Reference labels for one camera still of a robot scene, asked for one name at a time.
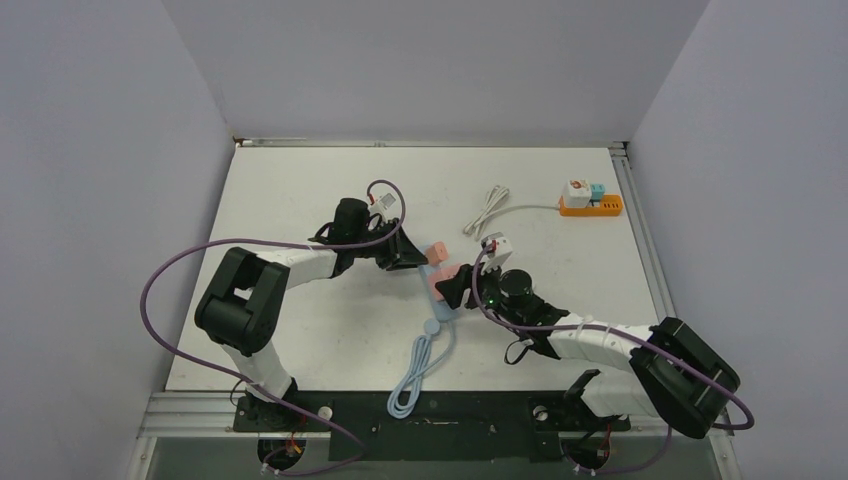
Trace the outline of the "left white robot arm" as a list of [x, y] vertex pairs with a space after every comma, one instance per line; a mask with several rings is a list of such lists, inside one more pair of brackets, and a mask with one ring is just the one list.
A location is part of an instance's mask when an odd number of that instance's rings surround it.
[[259, 417], [274, 430], [296, 421], [298, 403], [288, 394], [295, 379], [272, 344], [285, 293], [315, 280], [340, 276], [359, 258], [386, 271], [414, 269], [428, 260], [397, 218], [377, 205], [342, 199], [332, 221], [305, 249], [226, 251], [196, 308], [196, 326], [230, 356], [248, 392], [261, 400]]

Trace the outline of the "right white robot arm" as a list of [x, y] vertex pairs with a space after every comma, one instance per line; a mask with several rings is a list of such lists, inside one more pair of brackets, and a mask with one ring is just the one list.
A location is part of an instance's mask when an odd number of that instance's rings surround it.
[[449, 308], [480, 309], [515, 334], [525, 351], [621, 372], [613, 381], [596, 376], [567, 397], [566, 417], [579, 428], [606, 417], [645, 416], [700, 439], [719, 427], [720, 414], [738, 399], [737, 372], [676, 317], [617, 325], [580, 316], [536, 294], [531, 275], [520, 269], [486, 271], [463, 264], [431, 284]]

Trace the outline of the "small pink plug adapter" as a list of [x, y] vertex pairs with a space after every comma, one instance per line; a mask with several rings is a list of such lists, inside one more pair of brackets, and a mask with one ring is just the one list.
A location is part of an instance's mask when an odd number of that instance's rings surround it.
[[449, 259], [450, 254], [448, 253], [446, 245], [443, 242], [438, 241], [426, 248], [425, 256], [429, 266], [437, 267], [446, 262]]

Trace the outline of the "pink cube socket adapter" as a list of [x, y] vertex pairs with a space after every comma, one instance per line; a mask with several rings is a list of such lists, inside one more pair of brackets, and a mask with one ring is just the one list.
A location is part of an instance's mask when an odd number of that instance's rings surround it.
[[442, 281], [451, 280], [456, 277], [461, 268], [460, 264], [450, 266], [442, 266], [434, 269], [426, 277], [429, 291], [435, 301], [443, 301], [443, 294], [436, 288], [436, 284]]

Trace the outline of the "pink blue power strip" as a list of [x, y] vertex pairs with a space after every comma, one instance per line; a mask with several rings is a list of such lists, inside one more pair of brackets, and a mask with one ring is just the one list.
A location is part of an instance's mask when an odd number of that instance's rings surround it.
[[428, 294], [428, 298], [429, 298], [430, 305], [431, 305], [431, 308], [433, 310], [433, 314], [434, 314], [435, 319], [440, 321], [440, 322], [448, 322], [448, 321], [456, 319], [459, 316], [458, 311], [456, 309], [452, 309], [447, 304], [447, 302], [445, 300], [435, 301], [434, 298], [432, 297], [430, 291], [429, 291], [429, 287], [428, 287], [427, 280], [426, 280], [427, 275], [429, 273], [431, 273], [434, 269], [439, 268], [439, 267], [442, 267], [442, 266], [431, 267], [429, 265], [423, 265], [423, 266], [418, 267], [418, 272], [419, 272], [419, 275], [421, 276], [421, 279], [424, 283], [424, 286], [426, 287], [426, 291], [427, 291], [427, 294]]

